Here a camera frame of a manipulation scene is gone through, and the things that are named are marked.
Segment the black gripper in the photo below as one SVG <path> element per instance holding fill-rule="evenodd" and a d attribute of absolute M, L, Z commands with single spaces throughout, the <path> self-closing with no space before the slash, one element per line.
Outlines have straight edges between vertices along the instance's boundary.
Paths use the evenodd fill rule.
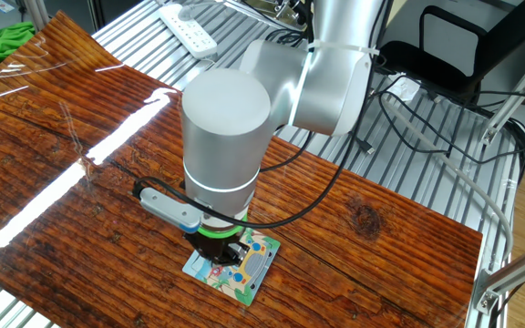
<path fill-rule="evenodd" d="M 195 251 L 213 266 L 226 266 L 227 256 L 229 265 L 240 266 L 250 247 L 241 243 L 245 229 L 239 228 L 229 236 L 222 237 L 217 233 L 215 237 L 206 236 L 201 232 L 183 234 L 183 238 L 190 243 Z"/>

